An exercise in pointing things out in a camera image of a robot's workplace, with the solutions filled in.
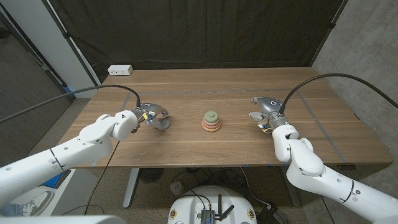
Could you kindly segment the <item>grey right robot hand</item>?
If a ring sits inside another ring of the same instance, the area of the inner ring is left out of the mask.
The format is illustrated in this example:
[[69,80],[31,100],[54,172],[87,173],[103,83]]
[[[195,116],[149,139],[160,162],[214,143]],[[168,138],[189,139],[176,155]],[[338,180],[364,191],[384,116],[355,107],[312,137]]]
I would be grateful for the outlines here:
[[279,113],[282,107],[279,100],[269,97],[253,97],[251,103],[258,105],[260,109],[260,112],[252,111],[249,113],[249,117],[258,125],[267,126],[272,131],[279,126],[289,125],[286,117]]

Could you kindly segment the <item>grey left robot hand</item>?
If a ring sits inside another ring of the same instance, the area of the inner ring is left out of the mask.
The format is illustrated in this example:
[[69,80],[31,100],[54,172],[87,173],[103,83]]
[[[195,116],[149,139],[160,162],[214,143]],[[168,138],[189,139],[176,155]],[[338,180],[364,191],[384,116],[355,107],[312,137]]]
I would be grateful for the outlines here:
[[169,112],[160,105],[141,103],[132,112],[136,115],[138,123],[146,122],[146,124],[161,131],[170,127],[170,121],[166,118]]

